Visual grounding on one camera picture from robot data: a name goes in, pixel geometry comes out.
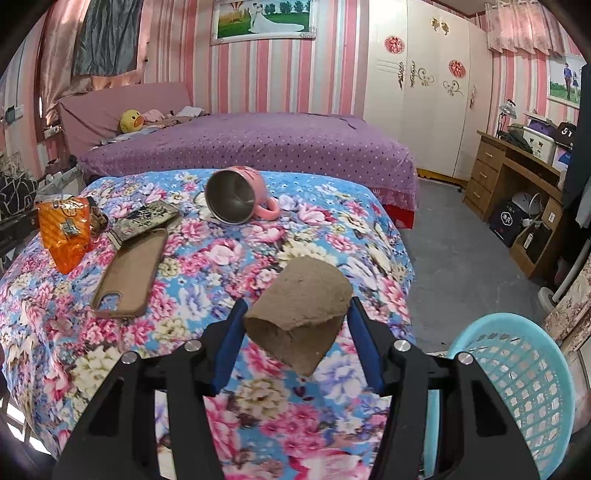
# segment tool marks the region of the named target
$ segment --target light blue laundry basket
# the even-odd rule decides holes
[[[512,313],[487,315],[465,329],[447,357],[470,352],[494,383],[525,437],[541,480],[559,466],[574,422],[574,385],[564,356],[549,335]],[[424,465],[435,471],[439,395],[429,392]]]

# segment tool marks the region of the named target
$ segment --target brown sponge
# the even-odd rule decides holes
[[[298,375],[311,375],[330,349],[353,287],[338,268],[292,259],[244,316],[248,336]]]

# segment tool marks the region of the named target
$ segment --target white wardrobe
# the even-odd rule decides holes
[[[370,0],[365,120],[407,146],[415,166],[470,178],[486,131],[486,33],[420,0]]]

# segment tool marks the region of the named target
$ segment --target pink mug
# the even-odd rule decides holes
[[[235,166],[215,172],[205,185],[205,201],[212,215],[224,223],[239,225],[253,215],[276,220],[279,204],[267,196],[267,186],[254,168]]]

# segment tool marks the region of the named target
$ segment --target orange snack bag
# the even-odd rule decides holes
[[[72,197],[40,203],[39,228],[60,273],[68,274],[80,263],[90,244],[90,205]]]

